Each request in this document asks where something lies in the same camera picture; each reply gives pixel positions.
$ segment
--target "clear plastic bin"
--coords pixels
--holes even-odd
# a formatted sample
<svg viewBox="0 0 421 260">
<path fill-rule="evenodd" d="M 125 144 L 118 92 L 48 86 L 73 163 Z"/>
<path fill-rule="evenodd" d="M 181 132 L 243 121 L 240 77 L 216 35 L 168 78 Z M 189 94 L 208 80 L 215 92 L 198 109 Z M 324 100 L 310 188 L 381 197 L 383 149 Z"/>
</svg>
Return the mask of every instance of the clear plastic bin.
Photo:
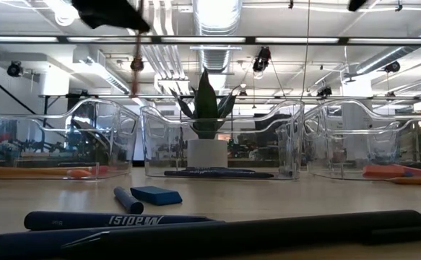
<svg viewBox="0 0 421 260">
<path fill-rule="evenodd" d="M 123 106 L 91 98 L 61 115 L 0 115 L 0 178 L 129 173 L 138 122 Z"/>
<path fill-rule="evenodd" d="M 358 100 L 325 102 L 305 114 L 308 172 L 375 180 L 421 177 L 421 115 L 379 115 Z"/>
<path fill-rule="evenodd" d="M 142 107 L 146 174 L 297 179 L 303 109 L 304 103 L 287 100 L 258 118 L 180 120 L 167 118 L 153 107 Z M 216 131 L 198 131 L 194 127 L 205 124 L 221 127 Z M 218 167 L 221 168 L 214 168 L 213 163 L 220 163 Z"/>
</svg>

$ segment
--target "ventilation duct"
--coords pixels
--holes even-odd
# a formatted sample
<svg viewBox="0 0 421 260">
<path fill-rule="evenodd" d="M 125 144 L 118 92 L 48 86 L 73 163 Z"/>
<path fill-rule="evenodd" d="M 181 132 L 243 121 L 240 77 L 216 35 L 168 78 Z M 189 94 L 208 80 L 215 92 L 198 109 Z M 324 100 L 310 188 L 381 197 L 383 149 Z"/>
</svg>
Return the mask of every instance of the ventilation duct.
<svg viewBox="0 0 421 260">
<path fill-rule="evenodd" d="M 410 37 L 420 37 L 421 30 Z M 359 75 L 373 72 L 377 69 L 383 68 L 384 66 L 400 59 L 407 54 L 410 54 L 421 48 L 420 46 L 406 46 L 406 47 L 391 47 L 368 59 L 367 61 L 358 64 L 355 68 L 350 68 L 350 73 L 345 75 L 346 77 L 356 77 Z"/>
<path fill-rule="evenodd" d="M 238 29 L 242 0 L 193 0 L 194 25 L 198 35 L 233 35 Z M 225 86 L 231 51 L 200 50 L 202 70 L 206 68 L 209 81 L 216 90 Z"/>
</svg>

